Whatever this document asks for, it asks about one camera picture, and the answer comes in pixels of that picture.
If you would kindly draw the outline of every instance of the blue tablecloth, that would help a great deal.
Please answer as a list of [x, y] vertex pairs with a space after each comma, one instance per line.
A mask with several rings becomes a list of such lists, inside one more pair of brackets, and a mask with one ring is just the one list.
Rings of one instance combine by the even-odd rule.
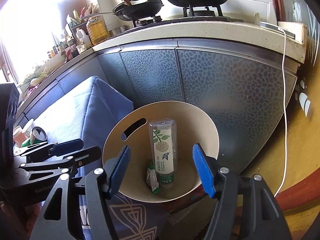
[[[133, 110], [133, 103], [101, 80], [92, 76], [49, 106], [36, 120], [48, 136], [48, 142], [65, 142], [80, 138], [84, 148], [98, 146], [103, 150], [114, 126]], [[84, 176], [102, 160], [79, 169]], [[157, 204], [142, 203], [117, 193], [108, 201], [109, 211], [120, 239], [153, 240], [161, 232], [168, 212]], [[80, 198], [80, 213], [86, 240], [92, 239], [86, 216], [86, 199]]]

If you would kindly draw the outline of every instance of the yellow floor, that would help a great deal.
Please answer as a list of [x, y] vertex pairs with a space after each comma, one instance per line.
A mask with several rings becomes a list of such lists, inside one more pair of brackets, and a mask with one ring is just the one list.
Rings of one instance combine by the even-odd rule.
[[[298, 71], [296, 90], [287, 106], [288, 116], [288, 163], [282, 190], [287, 189], [313, 173], [320, 166], [320, 68], [319, 60], [312, 67], [306, 65]], [[311, 101], [307, 116], [300, 106], [299, 96], [304, 93]], [[272, 192], [281, 184], [284, 171], [284, 118], [250, 165], [242, 173], [263, 176]], [[320, 205], [286, 216], [292, 232], [309, 228]]]

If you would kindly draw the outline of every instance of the beige trash bin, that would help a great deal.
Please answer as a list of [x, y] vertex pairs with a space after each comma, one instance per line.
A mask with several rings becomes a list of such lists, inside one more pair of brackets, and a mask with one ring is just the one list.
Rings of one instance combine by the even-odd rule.
[[[141, 118], [147, 120], [146, 124], [123, 141], [123, 132]], [[148, 124], [151, 120], [162, 118], [177, 121], [178, 169], [174, 175], [174, 186], [154, 195], [146, 183], [147, 168], [152, 160]], [[192, 159], [195, 143], [200, 143], [208, 156], [218, 157], [219, 136], [211, 118], [200, 108], [188, 103], [157, 102], [133, 111], [113, 128], [103, 148], [102, 159], [105, 163], [116, 157], [124, 145], [128, 145], [131, 160], [119, 191], [138, 201], [167, 202], [185, 196], [201, 184]]]

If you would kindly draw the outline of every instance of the blue textured cabinet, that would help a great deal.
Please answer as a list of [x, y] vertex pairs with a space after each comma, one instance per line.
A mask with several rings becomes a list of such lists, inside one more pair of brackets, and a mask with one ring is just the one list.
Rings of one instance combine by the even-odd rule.
[[126, 68], [118, 52], [98, 56], [101, 68], [108, 77], [110, 85], [133, 102], [134, 108], [140, 107]]
[[59, 84], [55, 85], [44, 96], [42, 96], [33, 107], [31, 107], [31, 109], [26, 113], [26, 117], [29, 120], [31, 118], [36, 119], [40, 114], [43, 113], [44, 110], [46, 110], [55, 101], [62, 98], [63, 96], [64, 92], [62, 91]]
[[120, 52], [142, 106], [159, 101], [183, 101], [174, 49]]
[[16, 122], [15, 122], [15, 124], [14, 124], [13, 127], [17, 127], [18, 125], [20, 125], [21, 128], [23, 128], [23, 127], [27, 124], [27, 122], [28, 122], [28, 119], [25, 117], [24, 114], [21, 114], [21, 115], [17, 118], [17, 120], [16, 120]]
[[[215, 52], [177, 50], [187, 103], [217, 126], [221, 165], [241, 172], [268, 140], [283, 114], [281, 69]], [[289, 100], [296, 76], [286, 73]]]
[[57, 79], [57, 81], [59, 82], [63, 92], [66, 94], [91, 76], [98, 76], [103, 81], [109, 83], [97, 57], [88, 60], [63, 78]]

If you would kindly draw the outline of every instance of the charging cable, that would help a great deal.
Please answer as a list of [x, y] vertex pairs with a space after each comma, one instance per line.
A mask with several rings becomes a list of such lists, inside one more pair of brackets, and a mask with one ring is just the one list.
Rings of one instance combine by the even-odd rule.
[[284, 111], [284, 121], [285, 121], [285, 135], [284, 135], [284, 173], [283, 173], [283, 178], [282, 178], [282, 182], [280, 184], [280, 187], [278, 188], [278, 190], [275, 193], [275, 196], [279, 193], [280, 189], [283, 186], [284, 183], [284, 179], [285, 179], [285, 175], [287, 172], [287, 159], [288, 159], [288, 148], [287, 148], [287, 133], [288, 133], [288, 124], [287, 124], [287, 112], [285, 110], [285, 77], [284, 77], [284, 58], [285, 58], [285, 45], [286, 45], [286, 34], [284, 29], [282, 29], [281, 27], [278, 27], [278, 30], [283, 32], [284, 34], [284, 48], [283, 48], [283, 57], [282, 57], [282, 78], [283, 78], [283, 111]]

